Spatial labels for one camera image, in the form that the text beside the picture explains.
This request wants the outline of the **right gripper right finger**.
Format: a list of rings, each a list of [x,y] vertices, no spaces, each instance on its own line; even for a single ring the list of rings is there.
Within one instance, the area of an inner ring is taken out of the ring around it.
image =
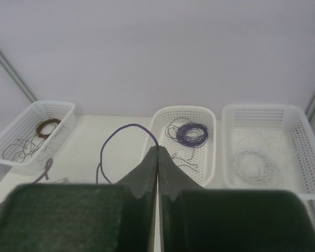
[[[299,197],[281,190],[205,189],[158,149],[162,251],[315,251]]]

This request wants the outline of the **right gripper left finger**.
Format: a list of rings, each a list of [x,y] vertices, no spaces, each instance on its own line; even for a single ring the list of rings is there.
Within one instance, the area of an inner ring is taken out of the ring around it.
[[[25,184],[0,208],[0,251],[152,251],[157,147],[115,184]]]

